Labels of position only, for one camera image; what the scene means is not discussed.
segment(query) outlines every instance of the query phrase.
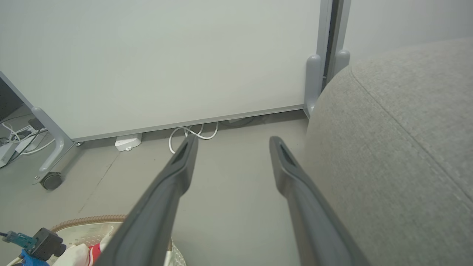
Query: gray floor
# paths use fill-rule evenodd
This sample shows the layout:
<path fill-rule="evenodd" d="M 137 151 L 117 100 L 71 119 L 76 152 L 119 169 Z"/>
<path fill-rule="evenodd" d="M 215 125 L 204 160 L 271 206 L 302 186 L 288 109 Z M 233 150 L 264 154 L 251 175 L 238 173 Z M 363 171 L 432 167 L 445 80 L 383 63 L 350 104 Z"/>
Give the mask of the gray floor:
<path fill-rule="evenodd" d="M 302 111 L 263 116 L 242 128 L 222 126 L 215 138 L 200 141 L 191 187 L 181 198 L 173 229 L 188 265 L 298 264 L 268 140 L 280 136 L 300 160 L 307 122 Z M 211 134 L 213 125 L 206 127 Z M 146 133 L 140 146 L 124 152 L 114 147 L 114 138 L 87 142 L 64 183 L 51 192 L 32 183 L 54 145 L 0 168 L 0 231 L 34 234 L 66 220 L 128 213 L 171 157 L 170 133 Z M 173 138 L 175 148 L 182 139 L 182 134 Z M 0 242 L 0 265 L 19 252 Z"/>

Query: wicker basket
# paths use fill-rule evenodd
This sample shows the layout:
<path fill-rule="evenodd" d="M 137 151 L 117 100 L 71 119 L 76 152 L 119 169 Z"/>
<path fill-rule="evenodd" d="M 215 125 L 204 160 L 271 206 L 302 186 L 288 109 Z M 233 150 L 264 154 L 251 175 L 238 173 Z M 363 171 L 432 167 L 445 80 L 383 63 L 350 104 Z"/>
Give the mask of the wicker basket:
<path fill-rule="evenodd" d="M 51 231 L 58 234 L 67 247 L 80 244 L 86 244 L 90 247 L 100 243 L 105 235 L 110 232 L 112 227 L 115 232 L 125 218 L 126 215 L 104 215 L 75 219 L 56 225 L 51 229 Z M 171 251 L 169 266 L 186 266 L 182 254 L 171 240 L 169 241 L 168 250 Z M 56 260 L 57 257 L 52 256 L 47 263 L 53 265 Z M 21 259 L 16 258 L 7 266 L 17 263 L 21 263 Z"/>

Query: gray sofa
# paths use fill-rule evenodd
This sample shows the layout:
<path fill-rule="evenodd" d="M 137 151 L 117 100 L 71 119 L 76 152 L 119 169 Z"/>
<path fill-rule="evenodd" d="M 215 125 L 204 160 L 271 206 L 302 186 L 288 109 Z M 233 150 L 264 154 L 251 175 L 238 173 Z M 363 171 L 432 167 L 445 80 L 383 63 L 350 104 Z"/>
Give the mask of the gray sofa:
<path fill-rule="evenodd" d="M 339 72 L 303 166 L 372 265 L 473 265 L 473 39 Z"/>

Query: whiteboard stand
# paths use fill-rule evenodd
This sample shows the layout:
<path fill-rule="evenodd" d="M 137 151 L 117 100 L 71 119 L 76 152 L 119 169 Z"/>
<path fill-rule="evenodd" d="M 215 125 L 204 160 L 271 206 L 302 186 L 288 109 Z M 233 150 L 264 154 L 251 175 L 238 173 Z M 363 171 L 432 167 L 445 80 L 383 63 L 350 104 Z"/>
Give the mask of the whiteboard stand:
<path fill-rule="evenodd" d="M 64 131 L 62 131 L 62 129 L 58 127 L 58 125 L 56 125 L 56 123 L 41 108 L 33 106 L 1 71 L 0 79 L 2 79 L 7 86 L 18 95 L 23 103 L 31 109 L 33 115 L 44 125 L 55 139 L 56 147 L 39 168 L 38 174 L 32 177 L 34 179 L 33 184 L 41 182 L 50 172 L 54 172 L 57 175 L 58 172 L 62 171 L 77 155 L 79 145 L 76 146 L 66 133 L 64 133 Z"/>
<path fill-rule="evenodd" d="M 343 49 L 345 33 L 348 25 L 348 14 L 350 12 L 351 0 L 338 0 L 337 9 L 333 18 L 335 21 L 331 52 L 329 55 L 329 65 L 326 76 L 328 83 L 340 70 L 348 66 L 350 62 L 350 52 Z"/>
<path fill-rule="evenodd" d="M 330 20 L 333 0 L 320 1 L 319 29 L 316 54 L 307 59 L 306 85 L 304 92 L 304 113 L 310 118 L 315 102 L 322 92 L 324 80 L 325 59 L 329 40 Z"/>

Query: sofa seam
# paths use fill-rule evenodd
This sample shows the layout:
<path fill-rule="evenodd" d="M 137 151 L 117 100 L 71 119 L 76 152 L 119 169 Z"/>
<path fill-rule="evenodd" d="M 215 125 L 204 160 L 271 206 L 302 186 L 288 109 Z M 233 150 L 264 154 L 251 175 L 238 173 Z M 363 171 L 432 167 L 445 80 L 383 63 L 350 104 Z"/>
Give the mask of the sofa seam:
<path fill-rule="evenodd" d="M 450 174 L 444 169 L 444 167 L 442 167 L 440 165 L 440 163 L 433 157 L 433 154 L 431 152 L 428 152 L 426 150 L 426 148 L 424 147 L 424 145 L 420 144 L 419 141 L 411 135 L 411 133 L 400 123 L 398 122 L 398 120 L 391 114 L 388 112 L 388 110 L 386 110 L 386 108 L 381 105 L 379 103 L 379 101 L 365 88 L 365 86 L 363 86 L 363 84 L 361 84 L 361 82 L 357 79 L 357 77 L 355 76 L 355 74 L 353 73 L 352 71 L 352 68 L 350 66 L 350 76 L 353 77 L 353 79 L 356 81 L 356 83 L 371 97 L 371 99 L 373 99 L 377 105 L 383 110 L 382 115 L 385 116 L 386 114 L 390 117 L 390 119 L 387 119 L 388 123 L 390 125 L 392 125 L 395 130 L 397 131 L 397 133 L 409 144 L 409 146 L 414 149 L 417 154 L 422 158 L 422 160 L 429 166 L 429 168 L 432 170 L 432 172 L 441 180 L 443 181 L 442 179 L 442 176 L 438 173 L 437 170 L 435 170 L 435 168 L 428 162 L 428 160 L 423 156 L 421 155 L 421 152 L 419 151 L 419 149 L 417 149 L 416 147 L 413 146 L 413 144 L 411 143 L 410 140 L 408 140 L 400 131 L 399 129 L 396 127 L 396 125 L 394 125 L 391 120 L 394 120 L 397 124 L 397 126 L 401 127 L 405 133 L 412 139 L 414 140 L 415 143 L 417 143 L 417 145 L 419 145 L 419 147 L 423 150 L 424 153 L 427 154 L 427 156 L 430 157 L 431 160 L 433 160 L 435 162 L 435 164 L 439 167 L 439 169 L 445 174 L 445 176 L 447 178 L 450 179 L 450 181 L 463 193 L 463 195 L 469 200 L 470 203 L 473 203 L 473 199 L 462 189 L 461 186 L 458 185 L 458 183 L 450 176 Z M 371 101 L 368 101 L 373 107 L 375 107 L 375 105 L 371 102 Z M 402 119 L 403 122 L 405 122 L 405 119 L 403 119 L 400 115 L 396 114 L 397 116 L 399 116 L 399 119 Z M 441 156 L 440 156 L 440 159 L 446 163 L 448 166 L 450 166 Z M 468 205 L 465 204 L 465 202 L 461 199 L 461 197 L 459 197 L 455 192 L 453 192 L 453 195 L 455 196 L 455 198 L 457 198 L 457 200 L 459 200 L 466 208 L 467 210 L 469 210 L 470 213 L 472 213 L 472 209 L 471 207 L 469 207 Z"/>

